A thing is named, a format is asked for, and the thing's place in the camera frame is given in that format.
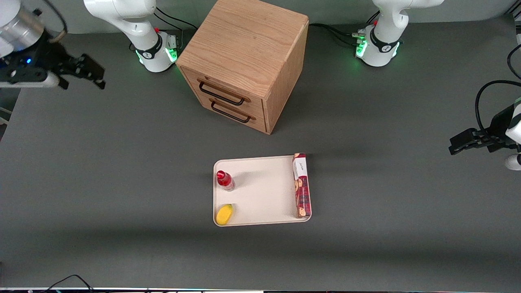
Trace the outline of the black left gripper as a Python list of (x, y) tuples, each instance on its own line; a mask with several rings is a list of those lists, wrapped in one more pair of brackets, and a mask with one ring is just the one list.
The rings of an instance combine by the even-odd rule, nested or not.
[(469, 149), (480, 149), (487, 147), (489, 153), (496, 152), (501, 148), (518, 150), (519, 149), (519, 106), (512, 104), (491, 120), (487, 128), (488, 135), (496, 139), (504, 146), (483, 141), (483, 133), (476, 128), (469, 128), (450, 138), (450, 155), (456, 155)]

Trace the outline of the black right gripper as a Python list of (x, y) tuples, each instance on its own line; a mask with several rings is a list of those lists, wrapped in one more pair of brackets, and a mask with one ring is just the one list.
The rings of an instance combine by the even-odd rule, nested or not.
[(87, 54), (77, 60), (68, 54), (63, 45), (37, 41), (25, 50), (12, 52), (1, 58), (0, 83), (2, 88), (51, 88), (67, 89), (65, 75), (91, 80), (104, 90), (105, 69)]

